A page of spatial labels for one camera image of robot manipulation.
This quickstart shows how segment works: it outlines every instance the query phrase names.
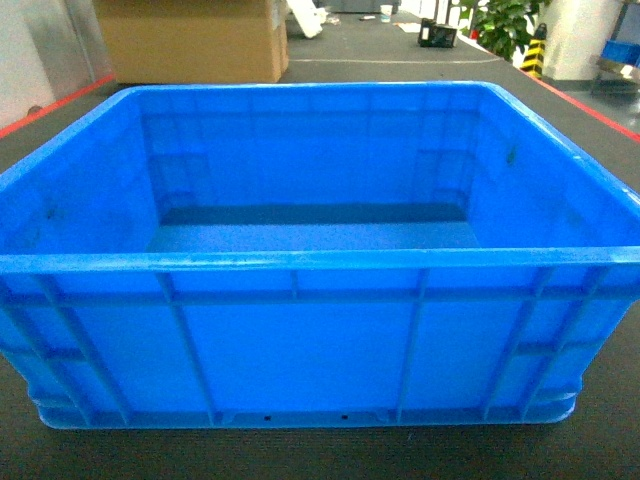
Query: crate rim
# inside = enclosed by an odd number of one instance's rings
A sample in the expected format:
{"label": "crate rim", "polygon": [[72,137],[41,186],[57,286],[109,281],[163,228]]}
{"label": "crate rim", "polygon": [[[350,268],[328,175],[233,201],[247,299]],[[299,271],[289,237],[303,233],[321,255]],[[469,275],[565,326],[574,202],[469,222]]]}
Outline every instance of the crate rim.
{"label": "crate rim", "polygon": [[[566,155],[611,193],[638,221],[640,196],[593,157],[576,146],[555,127],[532,111],[503,87],[490,82],[358,82],[332,84],[243,84],[243,85],[149,85],[125,88],[73,122],[51,140],[0,174],[0,195],[20,177],[37,168],[52,150],[58,149],[87,124],[114,108],[126,98],[153,91],[211,90],[363,90],[415,88],[450,88],[460,86],[482,88],[525,117],[531,126],[547,136]],[[445,268],[497,266],[611,266],[640,264],[640,246],[616,247],[549,247],[549,248],[465,248],[430,250],[316,251],[316,252],[247,252],[247,253],[118,253],[118,254],[44,254],[0,255],[0,274],[61,273],[95,271],[193,271],[193,270],[258,270],[258,269],[379,269],[379,268]]]}
{"label": "crate rim", "polygon": [[640,247],[0,255],[0,274],[640,265]]}

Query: table surface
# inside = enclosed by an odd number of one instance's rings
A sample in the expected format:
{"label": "table surface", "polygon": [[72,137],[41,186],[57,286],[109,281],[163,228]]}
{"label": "table surface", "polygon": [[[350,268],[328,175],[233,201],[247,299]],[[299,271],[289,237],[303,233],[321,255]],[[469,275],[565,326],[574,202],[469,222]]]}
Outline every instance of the table surface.
{"label": "table surface", "polygon": [[[640,191],[640,144],[464,43],[340,15],[317,38],[289,25],[283,83],[483,80],[502,85]],[[394,21],[415,21],[408,14]],[[0,139],[7,168],[122,88],[107,84]],[[640,478],[640,305],[584,377],[576,412],[553,425],[315,430],[57,431],[0,357],[0,478]]]}

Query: red floor line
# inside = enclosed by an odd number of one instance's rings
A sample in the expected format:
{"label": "red floor line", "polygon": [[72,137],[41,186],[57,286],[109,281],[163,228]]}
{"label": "red floor line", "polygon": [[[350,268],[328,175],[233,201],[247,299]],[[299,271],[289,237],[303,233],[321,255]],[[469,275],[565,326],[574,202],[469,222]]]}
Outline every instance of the red floor line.
{"label": "red floor line", "polygon": [[64,97],[61,100],[58,100],[55,103],[52,103],[51,105],[48,105],[46,107],[44,107],[42,110],[39,110],[38,112],[29,115],[27,117],[24,117],[20,120],[18,120],[17,122],[12,123],[11,125],[8,125],[2,129],[0,129],[0,138],[6,137],[7,135],[9,135],[10,133],[15,132],[16,130],[19,130],[20,128],[24,127],[25,125],[30,124],[31,122],[44,117],[45,115],[47,115],[48,113],[51,113],[54,110],[57,110],[58,108],[72,102],[73,100],[86,95],[89,92],[92,92],[93,90],[95,90],[96,88],[101,87],[102,85],[104,85],[105,83],[108,83],[112,80],[115,79],[114,75],[107,75],[104,78],[101,78],[100,80],[98,80],[95,83],[92,83],[89,86],[86,86],[80,90],[78,90],[77,92],[72,93],[71,95],[68,95],[66,97]]}
{"label": "red floor line", "polygon": [[584,103],[576,100],[575,98],[571,97],[570,95],[567,95],[564,92],[561,92],[560,90],[558,90],[557,88],[552,87],[551,85],[544,83],[542,80],[538,80],[537,78],[531,77],[533,80],[535,80],[536,82],[538,82],[540,85],[542,85],[544,88],[546,88],[547,90],[549,90],[550,92],[555,93],[556,95],[558,95],[560,98],[562,98],[563,100],[566,100],[567,102],[569,102],[571,105],[578,107],[580,110],[582,110],[583,112],[591,115],[592,117],[594,117],[596,120],[601,121],[602,123],[604,123],[605,125],[613,128],[614,130],[616,130],[617,132],[621,133],[622,135],[629,137],[631,140],[635,140],[636,142],[640,143],[640,133],[635,133],[632,132],[631,130],[629,130],[628,128],[623,127],[622,125],[620,125],[617,122],[614,122],[613,120],[611,120],[609,117],[604,116],[602,113],[598,112],[597,110],[594,110],[591,107],[586,106]]}

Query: yellow and black striped post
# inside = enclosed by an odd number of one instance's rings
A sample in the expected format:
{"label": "yellow and black striped post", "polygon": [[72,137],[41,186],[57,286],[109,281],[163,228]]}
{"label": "yellow and black striped post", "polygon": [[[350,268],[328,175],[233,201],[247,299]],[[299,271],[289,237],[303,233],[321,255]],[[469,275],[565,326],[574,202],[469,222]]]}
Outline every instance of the yellow and black striped post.
{"label": "yellow and black striped post", "polygon": [[541,23],[536,33],[529,42],[529,51],[524,57],[520,70],[537,79],[542,78],[542,66],[544,64],[544,47],[547,43],[547,24]]}

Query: black device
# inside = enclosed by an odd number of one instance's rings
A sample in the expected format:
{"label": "black device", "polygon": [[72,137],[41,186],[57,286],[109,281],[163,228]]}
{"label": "black device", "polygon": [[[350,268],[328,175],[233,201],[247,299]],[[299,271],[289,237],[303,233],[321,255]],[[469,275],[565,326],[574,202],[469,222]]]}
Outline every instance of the black device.
{"label": "black device", "polygon": [[421,47],[453,48],[456,46],[458,29],[450,25],[440,25],[429,18],[420,22],[418,45]]}

